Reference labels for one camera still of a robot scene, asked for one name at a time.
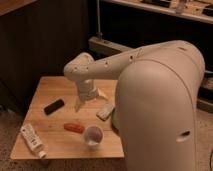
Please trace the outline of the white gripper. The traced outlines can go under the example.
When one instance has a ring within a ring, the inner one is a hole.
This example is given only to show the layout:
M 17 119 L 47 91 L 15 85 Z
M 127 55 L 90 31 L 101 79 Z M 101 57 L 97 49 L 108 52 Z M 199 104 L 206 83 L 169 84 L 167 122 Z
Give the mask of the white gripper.
M 97 97 L 108 101 L 108 97 L 103 92 L 98 92 L 98 89 L 92 79 L 84 80 L 77 83 L 77 92 L 80 99 L 76 99 L 75 112 L 78 112 L 84 105 L 82 101 L 89 101 Z

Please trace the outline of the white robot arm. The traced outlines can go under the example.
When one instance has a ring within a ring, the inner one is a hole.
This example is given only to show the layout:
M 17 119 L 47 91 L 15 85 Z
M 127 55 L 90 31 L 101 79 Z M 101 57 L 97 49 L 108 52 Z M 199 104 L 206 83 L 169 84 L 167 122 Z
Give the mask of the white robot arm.
M 80 102 L 97 96 L 96 79 L 117 82 L 115 108 L 128 171 L 197 171 L 196 104 L 204 71 L 201 52 L 182 40 L 101 60 L 81 53 L 64 67 Z

